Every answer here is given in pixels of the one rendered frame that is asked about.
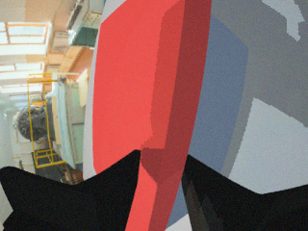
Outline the red box lid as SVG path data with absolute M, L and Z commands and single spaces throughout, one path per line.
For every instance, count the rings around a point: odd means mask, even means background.
M 93 168 L 141 150 L 124 231 L 165 231 L 192 141 L 212 0 L 126 0 L 100 24 Z

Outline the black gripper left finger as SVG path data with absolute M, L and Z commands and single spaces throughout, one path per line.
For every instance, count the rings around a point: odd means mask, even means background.
M 73 231 L 124 231 L 139 181 L 141 150 L 76 185 L 16 167 L 0 168 L 12 209 Z

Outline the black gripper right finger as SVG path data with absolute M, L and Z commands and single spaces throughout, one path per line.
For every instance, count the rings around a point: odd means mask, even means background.
M 192 231 L 261 231 L 274 216 L 308 204 L 308 185 L 252 192 L 190 154 L 181 186 Z

